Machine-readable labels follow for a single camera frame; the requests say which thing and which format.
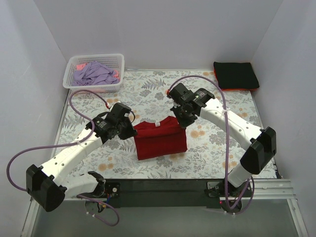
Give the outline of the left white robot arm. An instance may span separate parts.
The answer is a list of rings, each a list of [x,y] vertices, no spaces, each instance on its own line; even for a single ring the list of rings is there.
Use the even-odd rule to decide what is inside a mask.
[[[70,179],[69,173],[90,153],[118,136],[121,140],[134,137],[137,131],[130,121],[131,108],[115,103],[89,122],[74,140],[49,161],[26,171],[27,193],[47,212],[55,210],[66,198],[88,194],[101,197],[105,191],[105,178],[90,171],[79,178]]]

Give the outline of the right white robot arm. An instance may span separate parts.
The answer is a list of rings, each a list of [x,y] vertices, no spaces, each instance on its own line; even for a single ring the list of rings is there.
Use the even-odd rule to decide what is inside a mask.
[[[217,125],[228,136],[234,138],[245,150],[239,164],[226,174],[222,185],[213,193],[223,192],[237,195],[252,175],[258,175],[277,151],[276,132],[271,127],[262,129],[252,125],[237,114],[224,108],[215,96],[204,88],[196,92],[188,90],[182,83],[171,89],[167,96],[173,100],[171,111],[182,128],[202,118]]]

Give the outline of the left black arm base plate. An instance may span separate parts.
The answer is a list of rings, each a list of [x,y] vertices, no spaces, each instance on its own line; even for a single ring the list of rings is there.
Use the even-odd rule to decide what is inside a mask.
[[[105,184],[104,191],[99,198],[119,198],[121,185],[118,182],[108,182]]]

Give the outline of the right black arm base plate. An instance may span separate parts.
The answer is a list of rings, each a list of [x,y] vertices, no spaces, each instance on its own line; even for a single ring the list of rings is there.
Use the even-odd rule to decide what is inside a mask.
[[[238,188],[228,183],[228,201],[229,206],[233,209],[228,208],[225,199],[225,184],[224,180],[220,182],[207,182],[207,188],[204,193],[210,198],[210,203],[207,208],[209,209],[221,209],[230,214],[237,214],[242,211],[242,198],[252,198],[254,191],[246,181]]]

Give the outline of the red t shirt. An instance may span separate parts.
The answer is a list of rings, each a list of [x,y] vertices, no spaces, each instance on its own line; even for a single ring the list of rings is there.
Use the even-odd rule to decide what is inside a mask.
[[[186,130],[177,118],[168,116],[155,123],[143,121],[135,126],[134,137],[138,160],[146,160],[164,155],[187,151]]]

